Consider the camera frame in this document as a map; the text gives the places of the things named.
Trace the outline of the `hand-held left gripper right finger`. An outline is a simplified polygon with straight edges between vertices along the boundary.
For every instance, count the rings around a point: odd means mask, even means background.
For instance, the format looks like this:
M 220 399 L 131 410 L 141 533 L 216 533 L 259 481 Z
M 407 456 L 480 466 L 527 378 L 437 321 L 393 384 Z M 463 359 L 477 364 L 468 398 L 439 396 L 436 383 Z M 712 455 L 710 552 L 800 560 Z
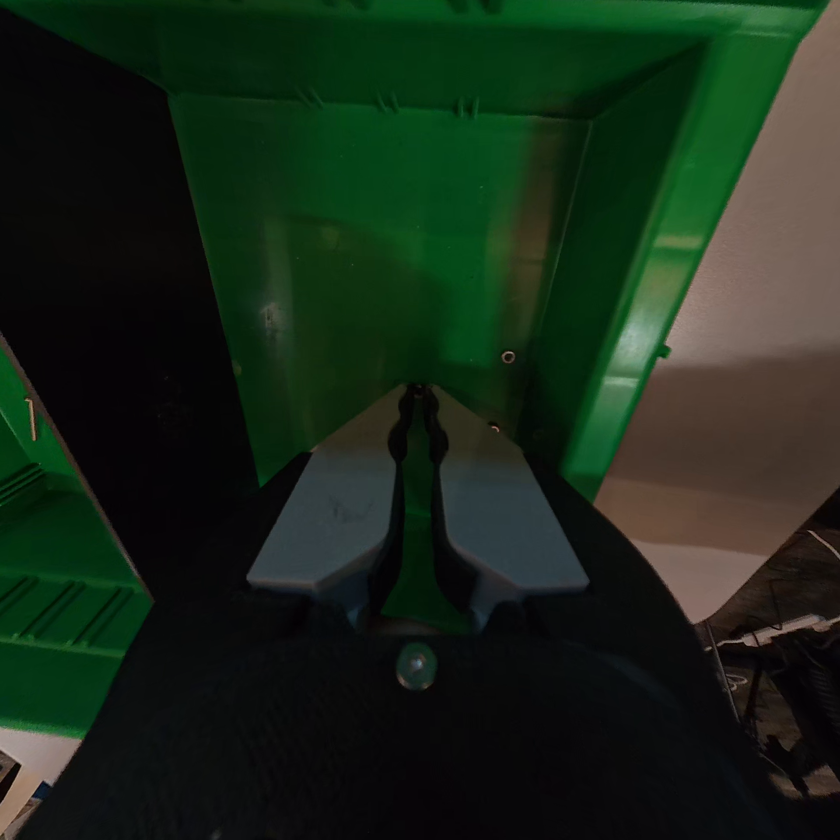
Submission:
M 578 595 L 589 577 L 519 446 L 436 386 L 422 390 L 437 586 L 483 627 L 503 603 Z

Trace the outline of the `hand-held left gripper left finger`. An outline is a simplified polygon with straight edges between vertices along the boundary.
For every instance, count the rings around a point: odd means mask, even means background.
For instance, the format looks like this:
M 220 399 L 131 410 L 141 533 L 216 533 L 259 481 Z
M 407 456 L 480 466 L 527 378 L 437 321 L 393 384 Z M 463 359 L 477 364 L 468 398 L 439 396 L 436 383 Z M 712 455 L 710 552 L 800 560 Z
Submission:
M 355 629 L 382 609 L 402 565 L 416 397 L 397 386 L 311 451 L 248 570 L 253 588 L 339 606 Z

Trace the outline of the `green plastic bin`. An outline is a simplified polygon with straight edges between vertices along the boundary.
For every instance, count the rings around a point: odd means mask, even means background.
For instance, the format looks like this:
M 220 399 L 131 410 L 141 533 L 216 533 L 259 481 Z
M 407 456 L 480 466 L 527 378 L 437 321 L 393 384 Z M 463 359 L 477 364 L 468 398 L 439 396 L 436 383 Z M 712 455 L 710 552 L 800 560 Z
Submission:
M 458 634 L 473 621 L 436 582 L 423 388 L 593 501 L 826 5 L 2 11 L 167 97 L 258 480 L 235 546 L 260 550 L 324 438 L 415 384 L 378 613 Z M 81 739 L 172 597 L 142 581 L 3 334 L 2 356 L 2 729 Z

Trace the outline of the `black bin divider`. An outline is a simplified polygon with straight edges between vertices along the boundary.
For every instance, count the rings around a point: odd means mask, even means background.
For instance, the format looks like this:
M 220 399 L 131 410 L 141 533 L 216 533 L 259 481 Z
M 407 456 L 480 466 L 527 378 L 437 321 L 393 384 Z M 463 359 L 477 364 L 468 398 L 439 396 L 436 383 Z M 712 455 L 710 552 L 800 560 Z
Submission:
M 1 36 L 2 334 L 152 596 L 241 585 L 258 480 L 167 97 Z

